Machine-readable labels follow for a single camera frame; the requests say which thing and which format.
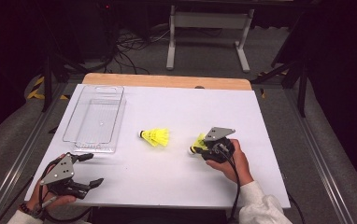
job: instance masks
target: desk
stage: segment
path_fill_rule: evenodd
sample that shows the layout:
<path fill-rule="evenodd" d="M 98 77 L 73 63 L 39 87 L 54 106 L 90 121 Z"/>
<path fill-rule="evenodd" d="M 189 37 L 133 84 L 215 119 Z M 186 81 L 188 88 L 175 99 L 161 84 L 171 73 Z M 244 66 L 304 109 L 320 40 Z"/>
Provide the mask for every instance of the desk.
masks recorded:
<path fill-rule="evenodd" d="M 105 179 L 100 187 L 91 190 L 84 200 L 77 200 L 75 204 L 231 208 L 236 184 L 208 167 L 201 157 L 188 153 L 188 147 L 199 133 L 207 133 L 212 126 L 219 126 L 236 129 L 230 137 L 242 143 L 254 178 L 265 193 L 274 194 L 283 207 L 290 207 L 255 94 L 243 91 L 250 89 L 247 80 L 223 78 L 215 82 L 201 77 L 121 76 L 89 74 L 84 79 L 86 84 L 115 85 L 126 80 L 127 103 L 117 151 L 114 154 L 96 153 L 92 160 L 74 165 L 76 182 L 89 183 L 99 177 Z M 212 83 L 223 86 L 224 81 L 239 83 L 237 87 L 241 86 L 242 91 L 133 86 L 151 83 L 180 86 L 178 80 L 186 80 L 187 86 L 200 83 L 205 87 L 212 86 Z M 63 142 L 62 137 L 83 87 L 78 85 L 72 95 L 36 176 L 41 175 L 49 161 L 73 149 L 72 143 Z M 151 147 L 136 136 L 138 131 L 154 127 L 170 130 L 167 147 Z M 31 190 L 27 192 L 26 200 L 31 193 Z"/>

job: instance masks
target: table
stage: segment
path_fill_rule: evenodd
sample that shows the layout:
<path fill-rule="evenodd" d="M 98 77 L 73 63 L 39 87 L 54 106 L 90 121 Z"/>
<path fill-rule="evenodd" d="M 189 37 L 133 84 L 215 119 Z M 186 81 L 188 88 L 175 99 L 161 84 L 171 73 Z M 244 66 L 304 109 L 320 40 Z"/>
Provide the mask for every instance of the table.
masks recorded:
<path fill-rule="evenodd" d="M 126 83 L 127 103 L 117 151 L 114 154 L 96 153 L 92 160 L 74 165 L 76 175 L 73 179 L 76 182 L 87 184 L 99 177 L 105 179 L 100 187 L 75 204 L 231 208 L 236 184 L 208 167 L 202 158 L 187 152 L 199 133 L 220 126 L 236 129 L 236 133 L 229 137 L 242 143 L 254 178 L 265 193 L 274 194 L 283 207 L 290 207 L 257 99 L 247 80 L 89 74 L 83 83 Z M 152 83 L 159 87 L 150 87 Z M 228 90 L 216 90 L 217 84 Z M 213 87 L 214 90 L 183 88 L 194 85 Z M 72 95 L 36 176 L 41 175 L 49 161 L 73 148 L 72 143 L 63 142 L 62 137 L 83 87 L 78 85 Z M 154 127 L 170 130 L 167 147 L 151 147 L 136 136 L 141 129 Z M 34 184 L 27 192 L 26 200 L 30 198 Z"/>

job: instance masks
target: clear plastic tray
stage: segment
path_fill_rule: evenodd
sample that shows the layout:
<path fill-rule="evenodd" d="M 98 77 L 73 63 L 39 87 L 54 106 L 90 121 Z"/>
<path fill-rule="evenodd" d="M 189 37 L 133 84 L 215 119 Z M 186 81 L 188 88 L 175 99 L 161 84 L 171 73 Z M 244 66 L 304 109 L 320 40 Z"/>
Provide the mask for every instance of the clear plastic tray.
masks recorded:
<path fill-rule="evenodd" d="M 124 87 L 85 86 L 63 141 L 74 151 L 115 152 L 125 104 Z"/>

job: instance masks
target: sleeve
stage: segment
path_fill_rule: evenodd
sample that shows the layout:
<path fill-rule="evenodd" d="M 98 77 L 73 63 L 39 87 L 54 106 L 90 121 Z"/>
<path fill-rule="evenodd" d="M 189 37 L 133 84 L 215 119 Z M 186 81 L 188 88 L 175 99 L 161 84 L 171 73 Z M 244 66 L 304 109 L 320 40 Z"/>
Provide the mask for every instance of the sleeve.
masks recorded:
<path fill-rule="evenodd" d="M 283 214 L 283 209 L 273 195 L 264 195 L 257 181 L 240 187 L 244 206 L 239 212 L 240 224 L 292 223 Z"/>
<path fill-rule="evenodd" d="M 41 224 L 43 221 L 17 210 L 7 224 Z"/>

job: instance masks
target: yellow shuttlecock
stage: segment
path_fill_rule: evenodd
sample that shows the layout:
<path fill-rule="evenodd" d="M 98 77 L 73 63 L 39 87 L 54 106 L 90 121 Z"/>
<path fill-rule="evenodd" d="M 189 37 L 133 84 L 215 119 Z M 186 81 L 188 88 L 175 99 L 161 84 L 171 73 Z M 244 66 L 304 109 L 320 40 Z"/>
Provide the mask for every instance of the yellow shuttlecock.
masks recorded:
<path fill-rule="evenodd" d="M 207 150 L 207 146 L 205 145 L 204 139 L 205 139 L 205 134 L 200 133 L 198 138 L 196 138 L 195 142 L 190 147 L 189 153 L 195 154 L 195 153 L 200 153 L 201 150 Z"/>
<path fill-rule="evenodd" d="M 141 131 L 139 136 L 149 142 L 153 147 L 158 145 L 165 147 L 169 142 L 169 130 L 167 129 L 151 129 Z"/>

